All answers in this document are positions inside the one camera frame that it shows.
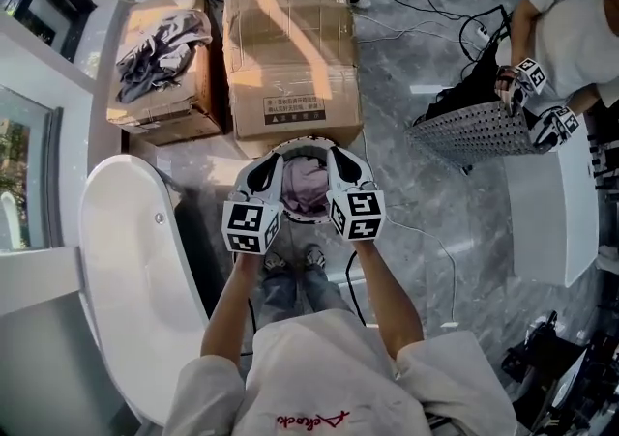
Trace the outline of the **person's shoe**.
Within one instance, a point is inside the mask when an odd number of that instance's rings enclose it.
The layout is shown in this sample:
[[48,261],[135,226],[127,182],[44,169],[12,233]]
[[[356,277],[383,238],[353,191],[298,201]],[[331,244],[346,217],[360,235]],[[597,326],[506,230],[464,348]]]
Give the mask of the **person's shoe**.
[[290,271],[289,264],[276,252],[270,251],[266,254],[262,265],[263,273],[267,276],[286,274]]
[[324,270],[325,265],[326,258],[321,247],[317,244],[309,244],[306,247],[305,252],[305,266],[307,268],[318,268],[320,270]]

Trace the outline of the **large taped cardboard box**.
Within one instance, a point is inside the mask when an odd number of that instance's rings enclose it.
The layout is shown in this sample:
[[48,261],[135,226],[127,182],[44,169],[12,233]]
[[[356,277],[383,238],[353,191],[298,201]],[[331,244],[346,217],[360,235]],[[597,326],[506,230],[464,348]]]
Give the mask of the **large taped cardboard box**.
[[364,121],[349,0],[224,0],[234,138],[260,158],[297,137],[342,147]]

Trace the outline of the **black cloth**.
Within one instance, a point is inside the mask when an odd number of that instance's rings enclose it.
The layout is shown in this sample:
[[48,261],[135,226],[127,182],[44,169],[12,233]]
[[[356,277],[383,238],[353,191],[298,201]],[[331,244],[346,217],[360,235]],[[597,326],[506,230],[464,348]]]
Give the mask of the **black cloth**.
[[499,69],[495,58],[497,48],[498,43],[492,44],[484,52],[471,74],[456,87],[449,90],[445,97],[438,102],[431,103],[425,114],[425,119],[430,120],[480,103],[498,101],[499,97],[495,93],[495,82]]

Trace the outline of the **glass window pane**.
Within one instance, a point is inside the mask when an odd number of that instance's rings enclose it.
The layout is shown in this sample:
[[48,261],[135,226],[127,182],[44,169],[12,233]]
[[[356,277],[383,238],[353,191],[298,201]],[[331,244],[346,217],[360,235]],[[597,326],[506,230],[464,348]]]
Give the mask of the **glass window pane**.
[[61,108],[0,86],[0,253],[63,244],[59,204]]

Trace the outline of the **person's left forearm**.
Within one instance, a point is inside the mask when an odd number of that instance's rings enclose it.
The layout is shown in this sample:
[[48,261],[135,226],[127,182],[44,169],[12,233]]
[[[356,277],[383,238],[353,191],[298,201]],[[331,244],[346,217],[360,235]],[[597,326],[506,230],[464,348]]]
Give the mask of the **person's left forearm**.
[[240,365],[249,300],[261,264],[260,255],[238,256],[202,338],[202,357],[222,357]]

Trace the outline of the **flat cardboard box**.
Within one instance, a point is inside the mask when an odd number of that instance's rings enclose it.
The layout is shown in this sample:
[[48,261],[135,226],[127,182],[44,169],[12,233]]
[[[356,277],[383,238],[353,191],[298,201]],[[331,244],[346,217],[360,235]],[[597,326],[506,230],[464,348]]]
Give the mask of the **flat cardboard box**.
[[[151,26],[181,10],[199,10],[211,24],[212,41],[195,50],[178,85],[153,90],[134,102],[116,101],[121,52],[137,44]],[[225,129],[225,80],[221,32],[208,0],[147,0],[133,5],[119,41],[110,79],[106,120],[136,138],[160,146],[221,134]]]

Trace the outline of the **person's left shoe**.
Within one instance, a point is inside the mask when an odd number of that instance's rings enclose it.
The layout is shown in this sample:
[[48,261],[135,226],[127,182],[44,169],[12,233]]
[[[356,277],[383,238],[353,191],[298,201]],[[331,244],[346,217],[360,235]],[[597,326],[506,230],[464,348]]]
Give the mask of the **person's left shoe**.
[[267,276],[286,274],[290,271],[289,264],[276,252],[270,251],[266,254],[262,265],[263,273]]

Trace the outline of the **person's leg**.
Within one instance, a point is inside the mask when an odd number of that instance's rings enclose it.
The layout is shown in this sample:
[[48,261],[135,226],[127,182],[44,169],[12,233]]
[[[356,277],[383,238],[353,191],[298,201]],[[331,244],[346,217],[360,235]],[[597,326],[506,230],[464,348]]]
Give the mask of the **person's leg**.
[[258,318],[260,328],[303,314],[298,284],[297,274],[288,267],[274,267],[266,271],[260,283],[264,294]]
[[305,267],[302,286],[313,312],[337,309],[352,313],[339,287],[327,278],[324,269],[318,264],[309,264]]

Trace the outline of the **person's right leg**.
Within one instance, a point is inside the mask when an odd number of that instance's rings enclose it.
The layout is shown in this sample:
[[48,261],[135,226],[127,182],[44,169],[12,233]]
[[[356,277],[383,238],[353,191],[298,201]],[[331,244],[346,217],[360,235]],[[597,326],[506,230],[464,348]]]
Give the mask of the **person's right leg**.
[[352,313],[339,287],[327,278],[324,269],[318,264],[309,264],[305,267],[302,286],[313,312],[337,309]]

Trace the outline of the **pink cloth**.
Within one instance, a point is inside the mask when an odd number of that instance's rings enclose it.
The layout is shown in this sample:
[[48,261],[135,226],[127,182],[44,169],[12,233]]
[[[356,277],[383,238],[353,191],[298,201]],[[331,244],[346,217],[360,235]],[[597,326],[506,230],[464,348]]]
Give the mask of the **pink cloth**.
[[324,215],[328,189],[327,167],[320,159],[295,157],[284,164],[281,198],[292,213],[304,217]]

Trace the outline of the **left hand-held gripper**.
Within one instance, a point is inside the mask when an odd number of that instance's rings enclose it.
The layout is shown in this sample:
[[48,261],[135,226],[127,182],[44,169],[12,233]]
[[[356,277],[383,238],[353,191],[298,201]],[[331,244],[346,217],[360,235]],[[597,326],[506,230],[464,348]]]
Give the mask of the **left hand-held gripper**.
[[234,199],[238,201],[223,204],[221,233],[228,251],[267,253],[280,230],[283,168],[283,157],[271,153],[238,173],[234,186]]

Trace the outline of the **white bathtub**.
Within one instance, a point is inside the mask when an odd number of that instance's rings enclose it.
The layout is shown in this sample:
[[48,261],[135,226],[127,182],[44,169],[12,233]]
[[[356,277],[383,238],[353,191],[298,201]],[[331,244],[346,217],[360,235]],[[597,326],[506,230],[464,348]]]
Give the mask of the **white bathtub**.
[[132,155],[99,163],[79,239],[82,303],[107,372],[139,418],[163,426],[208,316],[162,176]]

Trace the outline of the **perforated metal basket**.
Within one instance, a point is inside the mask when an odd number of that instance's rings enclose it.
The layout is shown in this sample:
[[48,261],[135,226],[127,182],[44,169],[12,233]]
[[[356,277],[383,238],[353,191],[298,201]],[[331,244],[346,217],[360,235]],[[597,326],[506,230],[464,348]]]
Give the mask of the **perforated metal basket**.
[[407,128],[415,147],[455,169],[508,156],[540,154],[531,142],[521,107],[509,113],[502,102],[488,102],[425,120]]

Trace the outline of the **person's left leg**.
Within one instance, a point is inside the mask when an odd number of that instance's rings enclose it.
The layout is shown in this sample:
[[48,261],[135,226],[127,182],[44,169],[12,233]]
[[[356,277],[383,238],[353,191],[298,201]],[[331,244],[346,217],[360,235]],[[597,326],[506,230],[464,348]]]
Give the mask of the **person's left leg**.
[[298,284],[297,274],[288,267],[274,267],[266,271],[260,283],[264,294],[258,318],[260,328],[303,314]]

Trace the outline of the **person's right shoe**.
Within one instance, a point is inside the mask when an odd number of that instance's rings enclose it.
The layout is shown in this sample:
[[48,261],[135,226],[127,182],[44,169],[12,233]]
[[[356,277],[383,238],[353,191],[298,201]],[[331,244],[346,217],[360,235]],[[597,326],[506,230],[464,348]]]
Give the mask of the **person's right shoe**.
[[326,258],[321,247],[317,244],[309,244],[306,247],[305,252],[305,266],[307,268],[318,268],[320,270],[324,270],[325,265]]

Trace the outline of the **round laundry basket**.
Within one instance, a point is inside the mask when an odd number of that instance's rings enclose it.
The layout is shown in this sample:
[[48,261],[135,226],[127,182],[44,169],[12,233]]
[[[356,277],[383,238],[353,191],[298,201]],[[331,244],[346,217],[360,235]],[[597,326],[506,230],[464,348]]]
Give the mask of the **round laundry basket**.
[[[279,153],[284,160],[284,163],[295,157],[318,158],[327,167],[327,153],[330,148],[339,147],[334,141],[320,136],[304,136],[288,140],[274,148],[271,153]],[[326,224],[330,222],[329,218],[329,202],[327,211],[324,215],[318,217],[304,217],[292,213],[283,203],[283,213],[291,220],[299,224]]]

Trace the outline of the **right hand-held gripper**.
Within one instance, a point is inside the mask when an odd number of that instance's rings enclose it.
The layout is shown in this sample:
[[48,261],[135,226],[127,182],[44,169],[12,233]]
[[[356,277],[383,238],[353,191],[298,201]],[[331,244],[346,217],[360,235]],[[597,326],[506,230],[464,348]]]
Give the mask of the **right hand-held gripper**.
[[327,153],[329,217],[345,241],[375,240],[386,220],[384,192],[368,164],[346,149]]

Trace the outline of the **person's right forearm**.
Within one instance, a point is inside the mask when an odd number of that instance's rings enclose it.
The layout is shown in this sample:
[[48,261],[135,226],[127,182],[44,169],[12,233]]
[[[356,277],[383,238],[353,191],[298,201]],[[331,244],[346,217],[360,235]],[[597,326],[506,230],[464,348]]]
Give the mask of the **person's right forearm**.
[[380,336],[395,360],[402,348],[424,340],[420,316],[374,242],[356,241],[353,247],[366,279]]

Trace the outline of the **grey clothes pile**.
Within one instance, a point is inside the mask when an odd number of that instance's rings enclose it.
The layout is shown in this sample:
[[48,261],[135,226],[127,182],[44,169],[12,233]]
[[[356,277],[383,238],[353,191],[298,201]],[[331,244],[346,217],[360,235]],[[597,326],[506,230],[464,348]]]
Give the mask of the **grey clothes pile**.
[[120,53],[115,64],[120,75],[116,101],[128,104],[153,90],[176,87],[195,50],[211,41],[211,24],[202,11],[181,10],[167,15],[137,44]]

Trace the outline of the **person's cream shirt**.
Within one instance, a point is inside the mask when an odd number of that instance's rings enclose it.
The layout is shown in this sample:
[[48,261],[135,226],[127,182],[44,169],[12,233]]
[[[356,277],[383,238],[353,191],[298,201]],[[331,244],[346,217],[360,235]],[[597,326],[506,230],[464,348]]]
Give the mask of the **person's cream shirt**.
[[515,436],[512,403],[477,339],[454,332],[390,358],[352,313],[325,310],[260,329],[249,373],[218,356],[181,371],[163,436]]

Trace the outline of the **white cabinet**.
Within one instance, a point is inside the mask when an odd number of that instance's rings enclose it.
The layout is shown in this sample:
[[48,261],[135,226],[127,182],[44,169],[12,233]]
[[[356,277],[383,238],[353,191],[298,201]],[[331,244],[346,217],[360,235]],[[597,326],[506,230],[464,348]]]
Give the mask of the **white cabinet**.
[[571,287],[598,255],[599,207],[588,132],[555,152],[504,158],[514,273]]

